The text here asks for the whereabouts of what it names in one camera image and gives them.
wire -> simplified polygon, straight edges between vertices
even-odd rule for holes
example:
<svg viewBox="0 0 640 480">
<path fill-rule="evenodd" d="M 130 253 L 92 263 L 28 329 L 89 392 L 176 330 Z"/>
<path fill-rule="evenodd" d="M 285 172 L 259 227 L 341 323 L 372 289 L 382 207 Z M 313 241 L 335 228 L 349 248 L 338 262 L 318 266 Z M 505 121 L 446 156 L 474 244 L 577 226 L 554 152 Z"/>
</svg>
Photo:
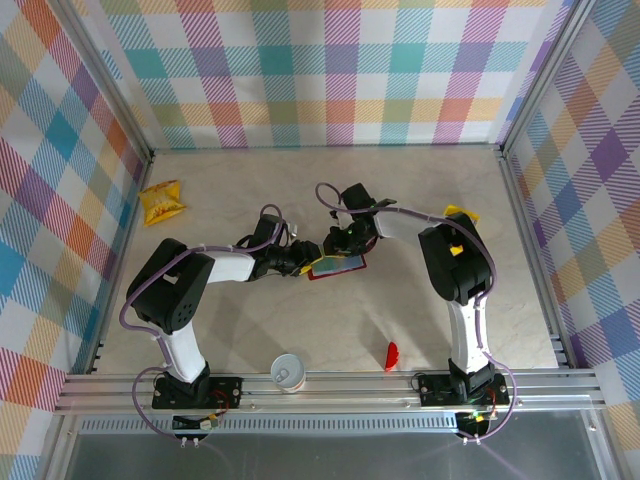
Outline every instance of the wire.
<svg viewBox="0 0 640 480">
<path fill-rule="evenodd" d="M 133 406 L 136 409 L 136 411 L 138 412 L 138 415 L 140 415 L 140 418 L 142 419 L 142 421 L 151 430 L 153 430 L 154 432 L 156 432 L 159 435 L 165 436 L 165 437 L 170 438 L 172 440 L 178 440 L 178 438 L 175 437 L 173 434 L 170 434 L 168 432 L 164 432 L 164 431 L 160 430 L 158 427 L 156 427 L 153 424 L 153 422 L 151 420 L 149 420 L 149 418 L 143 412 L 142 407 L 140 406 L 140 403 L 138 402 L 137 390 L 136 389 L 137 389 L 138 383 L 140 382 L 141 378 L 146 373 L 149 373 L 149 372 L 159 372 L 159 373 L 168 372 L 169 369 L 173 366 L 173 359 L 171 358 L 171 354 L 169 353 L 169 349 L 167 347 L 167 343 L 165 342 L 164 338 L 162 338 L 162 336 L 160 335 L 160 333 L 157 330 L 155 330 L 153 328 L 150 328 L 150 327 L 131 325 L 130 323 L 127 323 L 127 320 L 126 320 L 127 310 L 129 309 L 129 307 L 131 307 L 133 302 L 140 296 L 140 294 L 142 292 L 144 292 L 156 280 L 158 280 L 159 278 L 164 276 L 165 273 L 167 273 L 175 265 L 180 263 L 182 260 L 187 258 L 192 253 L 201 253 L 201 252 L 252 253 L 252 252 L 256 252 L 258 250 L 262 250 L 263 248 L 273 244 L 277 240 L 278 235 L 280 235 L 280 232 L 282 231 L 282 228 L 283 228 L 283 225 L 284 225 L 284 218 L 282 217 L 282 211 L 280 210 L 280 208 L 278 208 L 277 205 L 274 205 L 272 203 L 268 203 L 267 205 L 262 207 L 262 209 L 260 210 L 260 217 L 262 217 L 262 214 L 266 210 L 268 210 L 269 208 L 273 208 L 278 214 L 278 228 L 276 229 L 274 234 L 271 236 L 271 238 L 269 238 L 267 241 L 261 243 L 260 245 L 255 246 L 255 247 L 251 247 L 251 248 L 241 248 L 241 247 L 233 247 L 233 246 L 218 247 L 218 246 L 204 246 L 204 245 L 203 246 L 199 246 L 199 247 L 194 247 L 194 248 L 188 248 L 187 250 L 185 250 L 181 254 L 177 255 L 175 258 L 173 258 L 169 263 L 167 263 L 164 267 L 162 267 L 156 273 L 151 275 L 151 277 L 149 277 L 138 288 L 136 288 L 136 290 L 124 302 L 124 305 L 122 306 L 122 309 L 120 310 L 120 315 L 118 317 L 118 319 L 120 321 L 120 325 L 122 325 L 122 327 L 126 328 L 127 330 L 132 330 L 132 331 L 137 331 L 137 332 L 145 332 L 145 333 L 151 334 L 153 336 L 154 340 L 156 340 L 158 342 L 158 346 L 160 347 L 160 351 L 162 352 L 162 356 L 164 357 L 164 362 L 165 362 L 164 367 L 148 367 L 148 368 L 145 368 L 135 378 L 135 380 L 133 381 L 133 385 L 131 387 L 131 399 L 133 400 Z"/>
<path fill-rule="evenodd" d="M 493 261 L 493 258 L 491 257 L 491 254 L 489 253 L 487 248 L 469 230 L 467 230 L 462 225 L 457 224 L 456 222 L 454 222 L 453 220 L 451 220 L 449 218 L 435 216 L 435 215 L 427 215 L 426 213 L 416 212 L 416 211 L 410 210 L 408 208 L 391 207 L 391 206 L 360 208 L 360 209 L 355 209 L 355 210 L 349 210 L 347 208 L 341 208 L 341 207 L 338 207 L 336 205 L 332 205 L 329 202 L 327 202 L 324 198 L 322 198 L 322 195 L 320 194 L 320 188 L 322 188 L 322 187 L 327 187 L 330 190 L 332 190 L 338 196 L 339 204 L 342 203 L 342 195 L 340 194 L 340 191 L 336 187 L 331 185 L 330 183 L 320 182 L 320 183 L 318 183 L 316 185 L 316 189 L 315 189 L 316 198 L 318 199 L 318 201 L 322 205 L 324 205 L 325 207 L 327 207 L 330 210 L 335 210 L 336 212 L 348 213 L 349 215 L 356 215 L 356 214 L 360 214 L 360 213 L 373 213 L 373 212 L 395 212 L 395 213 L 402 213 L 404 215 L 408 215 L 408 216 L 411 216 L 411 217 L 419 218 L 419 219 L 425 220 L 427 222 L 440 222 L 440 223 L 442 223 L 444 225 L 448 225 L 448 226 L 454 228 L 455 230 L 457 230 L 458 232 L 462 233 L 480 251 L 482 256 L 487 261 L 487 264 L 489 265 L 489 270 L 491 271 L 491 283 L 489 284 L 489 287 L 484 292 L 482 292 L 481 294 L 477 295 L 476 298 L 475 298 L 474 309 L 475 309 L 476 340 L 478 342 L 478 348 L 480 348 L 482 350 L 482 353 L 484 354 L 485 357 L 487 357 L 487 360 L 489 362 L 493 363 L 496 367 L 501 368 L 502 370 L 507 372 L 507 374 L 509 375 L 509 378 L 511 379 L 511 383 L 513 385 L 513 398 L 512 398 L 511 404 L 509 405 L 509 409 L 507 410 L 507 414 L 505 415 L 505 418 L 492 431 L 487 432 L 486 434 L 482 435 L 481 437 L 473 437 L 473 436 L 467 434 L 466 432 L 461 432 L 461 433 L 464 436 L 468 437 L 468 438 L 474 438 L 474 439 L 477 439 L 478 441 L 480 441 L 480 439 L 492 437 L 493 435 L 498 433 L 500 430 L 502 430 L 504 428 L 506 423 L 511 418 L 511 415 L 513 414 L 513 409 L 514 409 L 515 404 L 516 404 L 516 398 L 518 396 L 518 385 L 517 385 L 517 382 L 516 382 L 515 375 L 513 374 L 511 369 L 509 367 L 507 367 L 505 364 L 500 363 L 495 358 L 493 358 L 491 356 L 491 354 L 486 351 L 486 348 L 484 346 L 484 342 L 482 341 L 482 334 L 481 334 L 481 329 L 480 329 L 481 328 L 481 323 L 482 323 L 481 322 L 481 317 L 480 317 L 481 303 L 493 291 L 493 289 L 494 289 L 494 287 L 495 287 L 495 285 L 496 285 L 496 283 L 498 281 L 498 275 L 497 275 L 497 272 L 496 272 L 496 264 Z"/>
</svg>

snack bag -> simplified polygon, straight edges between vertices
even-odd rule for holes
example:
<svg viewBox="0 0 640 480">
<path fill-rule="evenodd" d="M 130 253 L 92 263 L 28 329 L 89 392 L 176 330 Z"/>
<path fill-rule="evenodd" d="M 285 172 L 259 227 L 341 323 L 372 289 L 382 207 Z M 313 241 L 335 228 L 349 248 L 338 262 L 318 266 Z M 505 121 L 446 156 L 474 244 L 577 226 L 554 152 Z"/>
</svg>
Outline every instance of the snack bag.
<svg viewBox="0 0 640 480">
<path fill-rule="evenodd" d="M 144 207 L 144 226 L 173 217 L 185 208 L 180 200 L 180 182 L 169 180 L 149 187 L 138 194 Z"/>
</svg>

checkered fabric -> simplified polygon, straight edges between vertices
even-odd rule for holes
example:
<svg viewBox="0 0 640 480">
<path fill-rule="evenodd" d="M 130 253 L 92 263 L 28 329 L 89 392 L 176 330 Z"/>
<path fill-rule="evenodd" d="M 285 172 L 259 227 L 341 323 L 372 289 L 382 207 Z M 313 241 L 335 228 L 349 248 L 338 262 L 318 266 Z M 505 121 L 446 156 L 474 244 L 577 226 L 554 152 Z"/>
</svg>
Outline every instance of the checkered fabric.
<svg viewBox="0 0 640 480">
<path fill-rule="evenodd" d="M 514 168 L 580 365 L 640 478 L 640 2 L 600 1 Z"/>
<path fill-rule="evenodd" d="M 74 0 L 173 149 L 487 141 L 551 3 Z"/>
<path fill-rule="evenodd" d="M 45 0 L 0 0 L 0 479 L 88 355 L 142 162 Z"/>
<path fill-rule="evenodd" d="M 520 85 L 520 89 L 518 90 L 518 95 L 516 96 L 515 101 L 511 105 L 511 108 L 509 109 L 509 113 L 507 114 L 507 119 L 502 125 L 502 128 L 500 129 L 500 133 L 498 134 L 496 143 L 500 145 L 504 143 L 504 139 L 507 136 L 507 133 L 509 133 L 509 129 L 511 128 L 511 125 L 513 125 L 513 121 L 515 120 L 518 113 L 520 112 L 520 107 L 522 107 L 522 103 L 524 102 L 525 97 L 529 93 L 533 80 L 536 78 L 536 75 L 538 74 L 540 67 L 542 67 L 543 62 L 547 58 L 547 55 L 551 50 L 551 46 L 553 45 L 553 41 L 558 35 L 558 32 L 560 31 L 562 24 L 566 20 L 567 14 L 569 13 L 569 10 L 571 10 L 571 6 L 573 5 L 573 3 L 574 3 L 574 0 L 563 0 L 562 6 L 558 10 L 558 13 L 556 14 L 556 17 L 554 18 L 553 23 L 551 25 L 551 28 L 547 33 L 547 36 L 544 37 L 544 41 L 540 46 L 540 50 L 538 51 L 538 54 L 536 55 L 535 60 L 531 64 L 531 68 L 529 69 L 529 72 L 527 73 L 527 76 L 525 77 L 524 82 L 522 82 L 522 84 Z"/>
</svg>

purple cable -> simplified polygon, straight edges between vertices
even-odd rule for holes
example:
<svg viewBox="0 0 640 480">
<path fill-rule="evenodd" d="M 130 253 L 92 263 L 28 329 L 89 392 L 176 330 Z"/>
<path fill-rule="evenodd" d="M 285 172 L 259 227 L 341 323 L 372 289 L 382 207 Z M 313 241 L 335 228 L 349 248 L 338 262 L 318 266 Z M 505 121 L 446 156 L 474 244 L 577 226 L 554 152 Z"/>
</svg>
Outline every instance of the purple cable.
<svg viewBox="0 0 640 480">
<path fill-rule="evenodd" d="M 169 348 L 167 347 L 167 343 L 164 341 L 164 338 L 162 338 L 160 336 L 160 334 L 158 333 L 157 330 L 155 330 L 153 328 L 149 328 L 149 327 L 142 327 L 142 326 L 131 325 L 130 323 L 127 323 L 127 320 L 125 318 L 127 310 L 133 304 L 133 302 L 136 300 L 136 298 L 138 298 L 142 292 L 144 292 L 147 288 L 149 288 L 149 286 L 153 282 L 155 282 L 156 280 L 161 278 L 165 273 L 167 273 L 169 270 L 171 270 L 171 268 L 173 268 L 175 265 L 177 265 L 179 262 L 181 262 L 183 259 L 185 259 L 189 255 L 191 255 L 192 253 L 196 253 L 196 252 L 251 253 L 251 252 L 256 252 L 258 250 L 262 250 L 263 248 L 265 248 L 265 247 L 271 245 L 272 243 L 274 243 L 277 240 L 278 235 L 280 235 L 280 232 L 282 231 L 282 228 L 284 226 L 284 218 L 282 217 L 282 211 L 280 210 L 280 208 L 278 208 L 277 205 L 274 205 L 272 203 L 269 203 L 269 204 L 265 205 L 264 207 L 262 207 L 262 209 L 260 210 L 260 216 L 262 216 L 262 214 L 268 208 L 273 208 L 278 213 L 278 228 L 276 229 L 275 233 L 272 235 L 272 237 L 269 240 L 267 240 L 266 242 L 261 243 L 260 245 L 258 245 L 256 247 L 251 247 L 251 248 L 242 248 L 242 247 L 233 247 L 233 246 L 228 246 L 228 247 L 201 246 L 201 247 L 189 248 L 189 249 L 185 250 L 184 252 L 182 252 L 177 257 L 175 257 L 169 263 L 167 263 L 164 267 L 162 267 L 160 270 L 158 270 L 156 273 L 154 273 L 148 280 L 146 280 L 142 285 L 140 285 L 129 296 L 129 298 L 127 298 L 126 302 L 124 302 L 124 305 L 122 306 L 122 309 L 120 310 L 120 315 L 119 315 L 120 325 L 122 325 L 127 330 L 138 331 L 138 332 L 146 332 L 146 333 L 150 333 L 151 335 L 153 335 L 153 338 L 158 342 L 158 345 L 160 346 L 160 350 L 162 351 L 162 356 L 164 357 L 165 366 L 163 368 L 161 368 L 161 367 L 149 367 L 149 368 L 144 369 L 135 378 L 135 380 L 133 381 L 133 386 L 131 387 L 131 397 L 133 399 L 133 406 L 135 407 L 136 411 L 138 412 L 138 415 L 140 415 L 140 418 L 142 418 L 142 421 L 144 421 L 144 423 L 151 430 L 153 430 L 154 432 L 156 432 L 156 433 L 158 433 L 160 435 L 163 435 L 165 437 L 171 438 L 173 440 L 178 440 L 175 436 L 171 435 L 170 433 L 163 432 L 158 427 L 156 427 L 153 424 L 153 422 L 151 422 L 151 420 L 149 420 L 149 418 L 144 414 L 144 412 L 142 411 L 142 407 L 138 403 L 138 398 L 137 398 L 137 395 L 136 395 L 136 388 L 138 386 L 138 383 L 140 382 L 140 380 L 142 379 L 142 377 L 146 373 L 148 373 L 148 372 L 164 373 L 164 372 L 168 371 L 169 368 L 171 368 L 171 366 L 173 365 L 173 360 L 171 359 L 171 354 L 169 353 Z"/>
<path fill-rule="evenodd" d="M 518 396 L 518 385 L 517 385 L 517 382 L 516 382 L 516 377 L 514 376 L 514 374 L 511 371 L 511 369 L 509 367 L 507 367 L 506 365 L 504 365 L 503 363 L 498 362 L 489 353 L 484 351 L 484 345 L 483 345 L 483 342 L 482 342 L 482 337 L 480 335 L 480 323 L 481 323 L 480 322 L 480 309 L 479 309 L 480 302 L 483 299 L 485 299 L 485 298 L 487 298 L 489 296 L 489 294 L 493 290 L 493 288 L 494 288 L 494 286 L 495 286 L 495 284 L 496 284 L 496 282 L 498 280 L 498 275 L 496 273 L 496 264 L 493 261 L 493 258 L 491 258 L 491 254 L 489 253 L 489 251 L 482 244 L 482 242 L 476 238 L 475 235 L 471 234 L 471 232 L 469 230 L 464 228 L 462 225 L 458 225 L 456 222 L 454 222 L 453 220 L 450 220 L 450 219 L 448 219 L 446 217 L 438 217 L 438 216 L 434 216 L 434 215 L 427 215 L 426 213 L 415 212 L 415 211 L 410 210 L 408 208 L 401 208 L 401 207 L 372 207 L 372 208 L 360 208 L 360 209 L 356 209 L 356 210 L 349 210 L 347 208 L 341 208 L 341 207 L 337 207 L 335 205 L 331 205 L 324 198 L 322 198 L 322 195 L 320 195 L 320 188 L 321 187 L 327 187 L 327 188 L 333 190 L 335 192 L 335 194 L 338 196 L 338 201 L 340 203 L 341 203 L 341 200 L 342 200 L 342 195 L 340 194 L 338 189 L 336 187 L 334 187 L 333 185 L 331 185 L 330 183 L 320 182 L 320 183 L 318 183 L 316 185 L 316 198 L 318 199 L 318 201 L 322 205 L 324 205 L 325 207 L 329 208 L 330 210 L 335 210 L 337 212 L 342 212 L 342 213 L 348 213 L 350 215 L 356 215 L 356 214 L 359 214 L 359 213 L 370 213 L 370 212 L 395 212 L 395 213 L 402 213 L 404 215 L 409 215 L 411 217 L 420 218 L 420 219 L 425 220 L 427 222 L 438 221 L 438 222 L 443 223 L 445 225 L 448 225 L 448 226 L 456 229 L 460 233 L 462 233 L 480 251 L 482 256 L 485 258 L 485 260 L 489 264 L 489 270 L 491 271 L 491 284 L 489 285 L 489 288 L 487 288 L 484 292 L 482 292 L 480 295 L 478 295 L 476 297 L 475 302 L 474 302 L 476 340 L 478 341 L 478 348 L 483 350 L 482 353 L 484 354 L 485 357 L 487 357 L 487 360 L 489 362 L 493 363 L 496 367 L 503 369 L 505 372 L 507 372 L 507 374 L 511 378 L 511 382 L 513 384 L 513 398 L 511 399 L 511 404 L 509 405 L 509 409 L 507 410 L 507 414 L 505 415 L 505 418 L 502 420 L 502 422 L 500 422 L 498 424 L 498 426 L 495 427 L 490 432 L 487 432 L 482 437 L 478 437 L 478 440 L 483 439 L 483 438 L 489 438 L 489 437 L 495 435 L 496 433 L 498 433 L 500 430 L 502 430 L 502 428 L 505 426 L 505 424 L 507 423 L 507 421 L 511 418 L 511 415 L 513 414 L 513 408 L 515 406 L 516 398 Z M 476 437 L 471 436 L 471 435 L 469 435 L 468 433 L 465 433 L 465 432 L 460 432 L 460 433 L 462 435 L 465 435 L 468 438 L 472 438 L 472 439 L 476 438 Z"/>
</svg>

